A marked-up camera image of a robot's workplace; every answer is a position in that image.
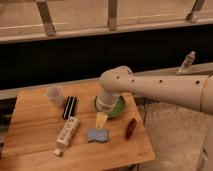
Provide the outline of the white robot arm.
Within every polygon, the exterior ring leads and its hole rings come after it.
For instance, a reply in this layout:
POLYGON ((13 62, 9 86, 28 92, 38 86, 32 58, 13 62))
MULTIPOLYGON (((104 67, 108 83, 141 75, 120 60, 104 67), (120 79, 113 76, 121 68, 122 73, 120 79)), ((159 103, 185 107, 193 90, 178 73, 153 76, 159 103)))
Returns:
POLYGON ((122 93, 165 101, 213 116, 213 75, 136 76, 127 66, 102 73, 98 111, 111 112, 122 93))

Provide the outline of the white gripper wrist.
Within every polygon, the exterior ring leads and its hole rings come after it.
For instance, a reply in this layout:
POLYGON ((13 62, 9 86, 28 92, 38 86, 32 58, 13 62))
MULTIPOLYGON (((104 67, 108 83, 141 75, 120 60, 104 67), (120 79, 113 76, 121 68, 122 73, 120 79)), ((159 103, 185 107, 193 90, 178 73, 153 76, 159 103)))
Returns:
POLYGON ((97 129, 102 129, 104 127, 104 124, 108 119, 108 115, 106 113, 111 112, 113 110, 118 99, 119 99, 118 94, 108 93, 105 91, 101 91, 98 94, 95 104, 97 109, 102 112, 98 112, 96 115, 97 129))

